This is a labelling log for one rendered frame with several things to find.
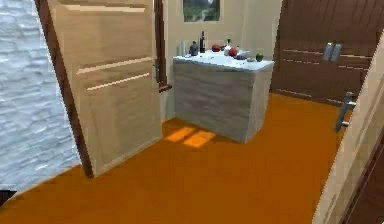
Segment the light wooden room door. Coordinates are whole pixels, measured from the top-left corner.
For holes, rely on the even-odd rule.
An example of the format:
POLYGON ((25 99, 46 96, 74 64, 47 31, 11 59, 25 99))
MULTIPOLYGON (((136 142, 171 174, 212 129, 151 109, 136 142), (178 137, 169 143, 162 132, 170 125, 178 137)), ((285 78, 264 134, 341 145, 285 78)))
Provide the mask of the light wooden room door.
POLYGON ((153 0, 33 0, 85 174, 162 137, 153 0))

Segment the pale wooden room door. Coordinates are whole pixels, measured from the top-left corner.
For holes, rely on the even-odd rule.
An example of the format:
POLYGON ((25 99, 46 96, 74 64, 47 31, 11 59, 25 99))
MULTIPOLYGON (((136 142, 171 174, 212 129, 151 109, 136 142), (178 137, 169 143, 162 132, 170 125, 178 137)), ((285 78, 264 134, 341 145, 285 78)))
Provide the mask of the pale wooden room door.
POLYGON ((341 224, 384 128, 384 31, 323 187, 312 224, 341 224))

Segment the grey wooden kitchen counter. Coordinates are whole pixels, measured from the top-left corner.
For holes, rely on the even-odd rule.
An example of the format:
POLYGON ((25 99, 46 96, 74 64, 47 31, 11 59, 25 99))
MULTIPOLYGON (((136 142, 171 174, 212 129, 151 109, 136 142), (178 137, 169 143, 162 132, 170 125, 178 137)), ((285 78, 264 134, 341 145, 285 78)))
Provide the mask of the grey wooden kitchen counter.
POLYGON ((175 116, 246 143, 262 128, 274 62, 221 53, 173 58, 175 116))

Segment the dark brown wooden cupboard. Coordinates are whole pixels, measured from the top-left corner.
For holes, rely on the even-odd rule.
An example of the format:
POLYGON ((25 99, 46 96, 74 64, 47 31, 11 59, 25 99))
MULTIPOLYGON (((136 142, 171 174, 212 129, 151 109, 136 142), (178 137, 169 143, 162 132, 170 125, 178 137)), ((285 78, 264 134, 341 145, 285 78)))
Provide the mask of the dark brown wooden cupboard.
POLYGON ((383 31, 384 0, 282 0, 271 91, 340 105, 360 92, 383 31), (342 45, 336 62, 323 60, 328 42, 342 45))

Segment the framed green landscape picture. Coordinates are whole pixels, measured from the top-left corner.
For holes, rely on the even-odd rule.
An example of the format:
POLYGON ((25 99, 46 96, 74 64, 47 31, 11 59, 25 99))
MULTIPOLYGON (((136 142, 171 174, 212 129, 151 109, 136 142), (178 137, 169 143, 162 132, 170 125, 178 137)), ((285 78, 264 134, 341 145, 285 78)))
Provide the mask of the framed green landscape picture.
POLYGON ((220 0, 183 0, 185 22, 218 21, 220 19, 220 0))

